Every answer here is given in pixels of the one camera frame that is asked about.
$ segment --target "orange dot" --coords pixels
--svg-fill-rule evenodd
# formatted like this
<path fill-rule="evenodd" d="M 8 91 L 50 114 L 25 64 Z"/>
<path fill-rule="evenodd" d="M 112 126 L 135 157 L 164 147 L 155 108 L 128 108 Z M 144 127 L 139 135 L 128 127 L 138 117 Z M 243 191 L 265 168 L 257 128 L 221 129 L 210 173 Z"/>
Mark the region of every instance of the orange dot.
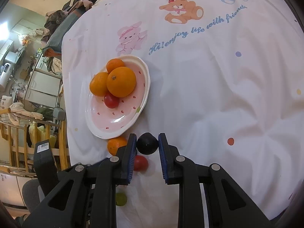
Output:
<path fill-rule="evenodd" d="M 233 138 L 229 138 L 229 139 L 227 140 L 227 143 L 228 143 L 228 145 L 233 146 L 233 144 L 234 144 L 234 139 L 233 139 Z"/>

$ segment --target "metal bolt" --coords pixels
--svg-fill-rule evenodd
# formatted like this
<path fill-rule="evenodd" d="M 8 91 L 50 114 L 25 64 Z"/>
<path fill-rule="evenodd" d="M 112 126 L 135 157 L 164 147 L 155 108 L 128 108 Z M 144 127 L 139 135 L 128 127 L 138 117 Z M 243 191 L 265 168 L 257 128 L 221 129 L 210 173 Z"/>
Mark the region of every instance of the metal bolt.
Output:
<path fill-rule="evenodd" d="M 177 156 L 176 161 L 183 162 L 183 161 L 185 161 L 185 157 L 184 156 Z"/>
<path fill-rule="evenodd" d="M 110 158 L 110 161 L 113 162 L 113 163 L 117 162 L 118 160 L 119 160 L 119 158 L 116 157 L 116 156 L 113 156 L 113 157 Z"/>
<path fill-rule="evenodd" d="M 80 165 L 78 165 L 78 166 L 75 167 L 75 171 L 80 172 L 80 171 L 82 171 L 84 168 L 85 168 L 85 167 L 84 167 L 83 165 L 80 164 Z"/>
<path fill-rule="evenodd" d="M 221 167 L 218 164 L 213 164 L 211 168 L 212 170 L 219 170 Z"/>

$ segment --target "oval plate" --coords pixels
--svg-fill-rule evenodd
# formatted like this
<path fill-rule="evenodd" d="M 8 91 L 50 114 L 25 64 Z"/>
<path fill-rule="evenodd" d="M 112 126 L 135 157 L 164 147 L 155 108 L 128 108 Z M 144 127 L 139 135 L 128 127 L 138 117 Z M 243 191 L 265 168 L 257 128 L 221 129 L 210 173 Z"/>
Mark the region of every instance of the oval plate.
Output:
<path fill-rule="evenodd" d="M 129 129 L 145 107 L 150 90 L 151 80 L 146 63 L 133 55 L 118 58 L 135 73 L 136 87 L 130 95 L 120 98 L 115 109 L 108 108 L 103 97 L 94 96 L 89 91 L 85 118 L 92 134 L 101 139 L 116 138 Z"/>

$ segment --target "white cabinet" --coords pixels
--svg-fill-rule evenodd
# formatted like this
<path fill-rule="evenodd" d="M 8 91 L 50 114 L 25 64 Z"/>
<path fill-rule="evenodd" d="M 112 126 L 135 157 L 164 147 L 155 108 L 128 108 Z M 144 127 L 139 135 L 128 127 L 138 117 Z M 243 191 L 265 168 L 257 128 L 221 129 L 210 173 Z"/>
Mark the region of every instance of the white cabinet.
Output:
<path fill-rule="evenodd" d="M 2 48 L 0 49 L 0 54 L 2 55 L 6 55 L 7 52 L 13 50 L 13 43 L 14 41 L 8 39 L 5 44 L 2 46 Z"/>
<path fill-rule="evenodd" d="M 56 107 L 57 97 L 41 93 L 35 90 L 27 89 L 25 100 L 37 104 L 42 104 L 44 106 Z"/>
<path fill-rule="evenodd" d="M 28 88 L 42 93 L 58 96 L 60 79 L 34 71 Z"/>

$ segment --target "cherry tomato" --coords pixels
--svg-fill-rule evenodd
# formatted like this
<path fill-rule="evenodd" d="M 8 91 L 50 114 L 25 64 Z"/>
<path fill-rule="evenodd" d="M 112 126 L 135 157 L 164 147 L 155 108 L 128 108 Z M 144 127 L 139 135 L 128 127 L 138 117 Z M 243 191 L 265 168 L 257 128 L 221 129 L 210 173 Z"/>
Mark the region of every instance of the cherry tomato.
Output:
<path fill-rule="evenodd" d="M 146 171 L 148 169 L 148 166 L 148 160 L 144 156 L 135 156 L 134 171 Z"/>
<path fill-rule="evenodd" d="M 109 92 L 104 96 L 103 100 L 104 100 L 104 104 L 110 109 L 116 108 L 119 104 L 119 98 L 113 96 Z"/>

